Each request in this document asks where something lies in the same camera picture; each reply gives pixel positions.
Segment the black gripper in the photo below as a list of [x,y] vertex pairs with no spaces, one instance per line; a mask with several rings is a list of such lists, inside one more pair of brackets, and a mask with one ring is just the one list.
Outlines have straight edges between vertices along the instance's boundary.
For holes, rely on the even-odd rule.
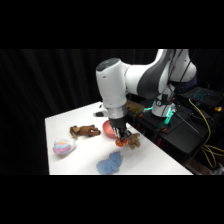
[[110,118],[109,121],[115,135],[117,136],[117,141],[123,142],[132,135],[132,133],[127,130],[125,117],[118,119]]

